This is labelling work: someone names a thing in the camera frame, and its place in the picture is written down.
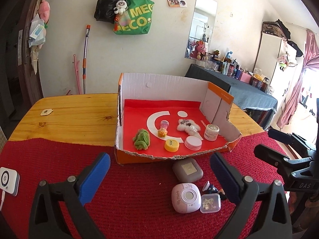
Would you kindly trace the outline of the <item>right hand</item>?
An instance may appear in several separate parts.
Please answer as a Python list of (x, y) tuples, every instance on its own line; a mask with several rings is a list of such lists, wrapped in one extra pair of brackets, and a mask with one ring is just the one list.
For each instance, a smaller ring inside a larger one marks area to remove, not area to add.
[(318, 192), (290, 192), (288, 207), (292, 221), (296, 221), (306, 208), (318, 208)]

